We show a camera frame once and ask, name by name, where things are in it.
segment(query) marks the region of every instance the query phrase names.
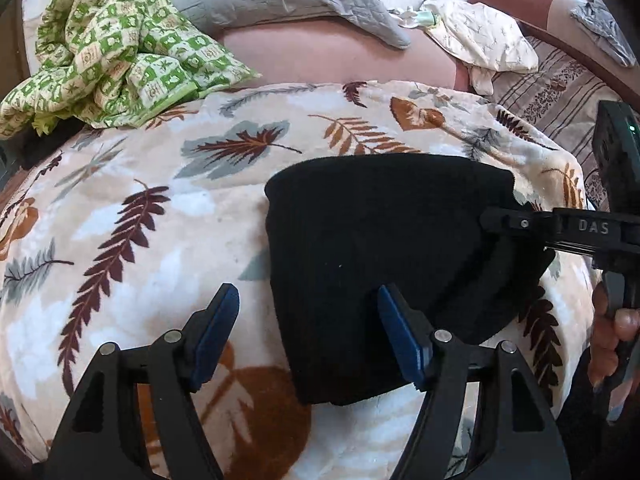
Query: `green patterned fabric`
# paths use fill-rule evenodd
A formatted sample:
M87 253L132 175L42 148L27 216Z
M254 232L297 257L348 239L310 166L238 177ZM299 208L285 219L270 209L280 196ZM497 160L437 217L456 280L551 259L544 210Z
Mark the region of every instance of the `green patterned fabric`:
M177 102L258 76L170 0L52 0L38 28L42 67L2 101L0 138L58 118L141 126Z

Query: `person's skin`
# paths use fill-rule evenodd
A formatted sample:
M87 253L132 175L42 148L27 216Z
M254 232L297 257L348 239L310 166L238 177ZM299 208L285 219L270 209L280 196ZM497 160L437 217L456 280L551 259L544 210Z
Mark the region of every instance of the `person's skin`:
M591 361L587 375L596 387L616 371L618 356L616 346L622 341L631 341L640 330L640 311L621 308L616 312L615 320L607 319L607 293L602 283L594 289L591 297L595 308L593 333L591 334ZM636 376L631 392L635 392L640 383L640 372Z

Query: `blue clamp pad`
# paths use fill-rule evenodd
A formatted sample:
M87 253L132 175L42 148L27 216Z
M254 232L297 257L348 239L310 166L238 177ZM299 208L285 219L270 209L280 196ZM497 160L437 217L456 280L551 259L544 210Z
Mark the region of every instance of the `blue clamp pad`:
M207 309L203 311L207 317L210 316L210 321L193 349L194 367L190 377L192 392L197 392L204 383L209 382L213 377L213 372L216 370L239 311L240 295L238 290L229 283L223 284Z
M425 370L433 357L433 326L423 313L409 307L393 284L378 290L378 312L402 376L419 390L424 389Z

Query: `fleece blanket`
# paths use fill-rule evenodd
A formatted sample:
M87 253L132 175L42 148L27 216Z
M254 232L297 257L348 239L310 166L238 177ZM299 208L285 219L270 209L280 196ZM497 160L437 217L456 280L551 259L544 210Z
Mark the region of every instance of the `fleece blanket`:
M0 105L0 138L58 118L141 126L169 106L257 75L170 0L52 0L38 28L38 73Z
M230 282L240 314L193 396L225 478L389 478L423 394L409 385L351 406L297 402L264 226L264 184L277 171L388 152L479 160L513 172L520 202L584 206L580 165L530 124L476 95L408 82L216 92L138 129L88 128L34 168L0 214L0 427L44 459L102 343L149 344ZM580 256L558 254L538 296L486 343L519 346L555 414L588 338L591 280ZM475 393L451 473L464 465ZM150 460L165 474L148 389L140 398Z

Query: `bed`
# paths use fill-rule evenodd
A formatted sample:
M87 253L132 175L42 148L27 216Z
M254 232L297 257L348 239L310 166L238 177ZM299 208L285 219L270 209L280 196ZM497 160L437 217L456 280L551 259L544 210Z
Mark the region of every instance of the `bed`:
M325 44L309 49L318 30ZM540 210L596 203L572 148L537 128L522 100L503 99L500 80L495 102L467 93L466 69L412 33L414 52L398 54L333 18L226 32L262 72L254 88L176 105L139 128L84 128L14 182L0 214L0 427L30 460L46 458L102 343L147 345L231 282L241 313L193 397L225 477L388 478L422 394L410 385L351 406L297 401L269 285L266 181L310 158L419 152L510 170L518 202ZM277 65L284 46L298 60L288 71ZM366 61L331 63L350 48ZM415 70L420 57L433 64ZM583 258L558 254L527 308L485 343L518 345L554 415L588 342L597 280ZM148 389L138 393L150 462L165 475ZM464 467L476 395L471 385L450 474Z

